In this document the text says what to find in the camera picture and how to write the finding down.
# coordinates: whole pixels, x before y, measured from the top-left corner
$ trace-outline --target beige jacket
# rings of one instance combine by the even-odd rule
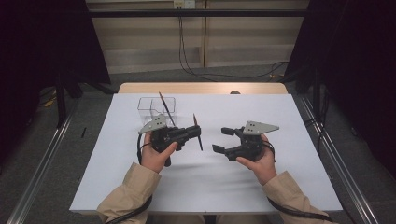
[[[122,185],[115,188],[99,204],[97,211],[101,214],[102,221],[107,222],[140,207],[155,191],[160,179],[161,176],[157,173],[133,163]],[[262,188],[267,197],[284,207],[327,215],[310,205],[309,199],[301,192],[297,183],[288,172],[274,177]],[[285,223],[329,223],[316,219],[292,217],[283,213],[280,213],[280,215]],[[124,223],[146,223],[147,216],[148,212],[145,211]]]

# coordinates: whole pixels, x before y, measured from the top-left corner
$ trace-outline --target power outlet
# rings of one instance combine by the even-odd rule
[[[195,0],[185,0],[184,8],[186,9],[195,9]]]
[[[184,8],[184,0],[174,0],[174,8]]]

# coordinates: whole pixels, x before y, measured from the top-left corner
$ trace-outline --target table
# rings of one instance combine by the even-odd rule
[[[247,119],[280,127],[267,134],[276,149],[279,173],[288,170],[317,208],[342,209],[295,103],[282,84],[128,83],[120,88],[120,92],[128,93],[113,98],[71,211],[95,214],[99,202],[122,182],[132,161],[137,161],[135,143],[142,126],[137,116],[138,100],[158,97],[158,93],[148,93],[157,91],[177,99],[179,127],[191,126],[195,113],[203,132],[204,151],[199,150],[197,140],[191,139],[172,155],[173,164],[161,172],[163,178],[148,209],[151,214],[276,212],[251,171],[211,149],[211,144],[239,145],[239,139],[221,134],[220,128],[240,128]],[[249,94],[230,95],[230,91]]]

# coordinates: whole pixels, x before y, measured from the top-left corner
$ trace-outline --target transparent container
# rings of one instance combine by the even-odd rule
[[[137,110],[139,111],[143,125],[149,123],[152,121],[153,117],[160,114],[163,114],[166,117],[166,125],[168,127],[177,125],[176,99],[174,97],[163,97],[163,100],[169,109],[169,113],[166,111],[161,97],[141,97],[139,99]]]

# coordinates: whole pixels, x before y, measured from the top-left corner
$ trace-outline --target forearm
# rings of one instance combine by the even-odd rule
[[[99,204],[97,211],[102,221],[128,214],[143,205],[155,191],[161,176],[148,168],[133,163],[124,177],[122,185],[115,188]],[[147,211],[126,223],[146,223]]]
[[[316,213],[327,216],[326,213],[311,206],[309,199],[303,194],[297,183],[288,172],[284,172],[274,177],[262,188],[268,198],[283,207],[291,210]],[[284,213],[280,213],[280,215],[282,216],[285,223],[330,223],[328,221],[319,219],[293,217]]]

